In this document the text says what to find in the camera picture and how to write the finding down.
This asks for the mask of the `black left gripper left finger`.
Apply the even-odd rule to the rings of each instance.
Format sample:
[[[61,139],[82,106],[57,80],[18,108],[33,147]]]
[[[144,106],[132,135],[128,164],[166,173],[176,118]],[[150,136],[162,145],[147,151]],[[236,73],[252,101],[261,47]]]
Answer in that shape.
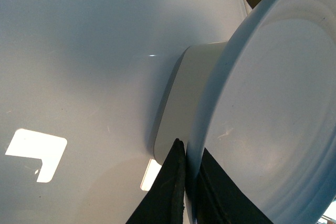
[[[182,223],[185,176],[184,144],[175,139],[151,189],[127,223]]]

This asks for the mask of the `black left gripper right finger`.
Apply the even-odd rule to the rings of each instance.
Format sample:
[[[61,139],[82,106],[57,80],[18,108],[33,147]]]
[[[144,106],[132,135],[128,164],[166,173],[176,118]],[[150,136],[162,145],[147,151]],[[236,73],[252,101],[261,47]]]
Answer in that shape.
[[[272,223],[204,149],[197,178],[197,223]]]

